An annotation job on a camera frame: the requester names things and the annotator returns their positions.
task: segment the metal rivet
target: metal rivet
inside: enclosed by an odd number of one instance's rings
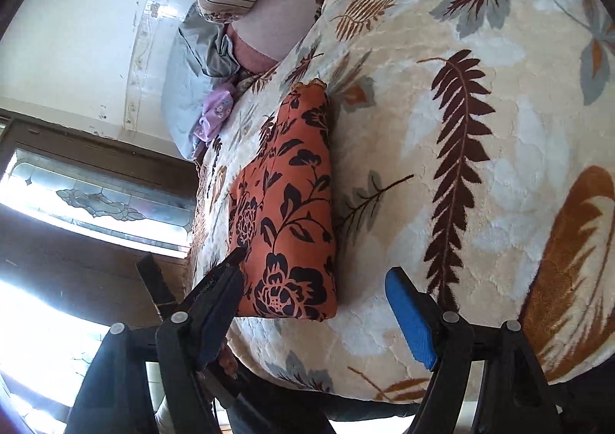
[[[447,311],[442,314],[442,319],[447,323],[457,323],[459,321],[459,314],[454,313],[453,311]]]
[[[188,319],[188,313],[184,313],[184,311],[178,311],[171,316],[171,321],[174,323],[183,323]]]
[[[506,322],[506,328],[511,332],[518,332],[521,330],[521,323],[519,323],[516,319],[509,319]]]
[[[124,331],[124,328],[126,328],[124,323],[113,323],[109,332],[111,332],[112,335],[119,335]]]

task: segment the floral blanket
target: floral blanket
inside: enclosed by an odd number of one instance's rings
[[[295,82],[319,78],[333,105],[339,310],[323,323],[236,318],[238,357],[288,387],[420,400],[429,374],[384,296],[402,266],[472,323],[519,319],[551,382],[607,359],[614,55],[599,0],[327,0],[205,157],[195,283],[227,254],[229,188],[270,117]]]

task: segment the wooden door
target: wooden door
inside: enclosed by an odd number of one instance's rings
[[[0,172],[16,148],[152,189],[194,197],[193,164],[168,156],[23,120],[0,139]],[[100,324],[159,322],[135,263],[145,252],[93,239],[0,205],[0,279],[48,305]],[[183,298],[186,261],[155,255],[169,288]]]

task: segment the wall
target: wall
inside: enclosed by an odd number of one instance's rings
[[[194,0],[148,0],[128,71],[124,127],[150,136],[166,132],[160,106],[168,55],[177,26],[193,3]]]
[[[124,128],[146,1],[25,0],[0,42],[0,107],[176,155],[158,113],[155,129]]]

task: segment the orange floral pillow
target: orange floral pillow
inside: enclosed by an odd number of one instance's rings
[[[337,311],[325,87],[293,87],[231,187],[231,250],[248,247],[238,316],[322,321]]]

